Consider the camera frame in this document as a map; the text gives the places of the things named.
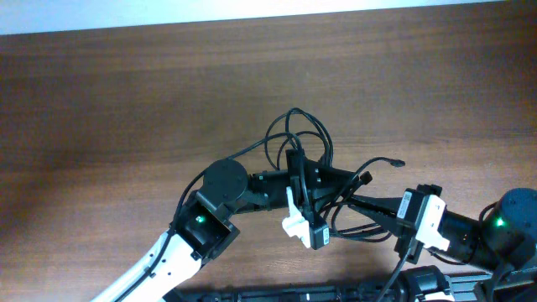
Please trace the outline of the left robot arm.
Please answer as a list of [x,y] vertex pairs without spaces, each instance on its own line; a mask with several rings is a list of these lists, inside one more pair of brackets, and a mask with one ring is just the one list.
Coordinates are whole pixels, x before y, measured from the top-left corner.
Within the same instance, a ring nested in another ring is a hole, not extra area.
[[282,228],[307,248],[330,241],[318,210],[339,194],[348,171],[307,159],[288,150],[285,170],[248,174],[234,159],[221,159],[200,175],[202,186],[178,207],[169,229],[126,273],[103,290],[97,301],[161,301],[177,285],[216,259],[238,236],[231,218],[237,213],[286,207]]

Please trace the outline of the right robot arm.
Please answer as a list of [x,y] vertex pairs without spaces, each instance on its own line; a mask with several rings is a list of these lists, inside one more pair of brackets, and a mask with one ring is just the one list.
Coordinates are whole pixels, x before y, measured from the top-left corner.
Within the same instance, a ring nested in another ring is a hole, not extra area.
[[419,185],[396,198],[351,195],[350,208],[397,237],[395,252],[417,263],[422,250],[489,272],[476,287],[486,301],[511,289],[508,301],[536,299],[536,191],[509,190],[478,219],[448,211],[442,188]]

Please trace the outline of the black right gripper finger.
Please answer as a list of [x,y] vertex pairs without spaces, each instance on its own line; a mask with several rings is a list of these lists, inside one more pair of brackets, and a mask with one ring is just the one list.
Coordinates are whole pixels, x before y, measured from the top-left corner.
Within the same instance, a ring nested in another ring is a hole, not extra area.
[[349,207],[362,214],[378,213],[387,216],[396,216],[401,197],[378,198],[365,195],[352,195],[348,200]]
[[392,209],[359,208],[358,211],[378,223],[384,230],[389,231],[397,238],[403,236],[403,229],[397,222],[396,212]]

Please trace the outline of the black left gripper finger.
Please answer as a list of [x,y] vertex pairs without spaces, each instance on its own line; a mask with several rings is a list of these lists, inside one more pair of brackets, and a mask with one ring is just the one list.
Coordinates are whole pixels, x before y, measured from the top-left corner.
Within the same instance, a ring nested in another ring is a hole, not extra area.
[[312,190],[312,202],[315,210],[335,204],[341,197],[343,200],[351,196],[361,186],[361,180],[354,180],[351,184],[334,184],[326,188]]
[[344,185],[352,175],[352,171],[336,169],[305,159],[305,183],[307,185]]

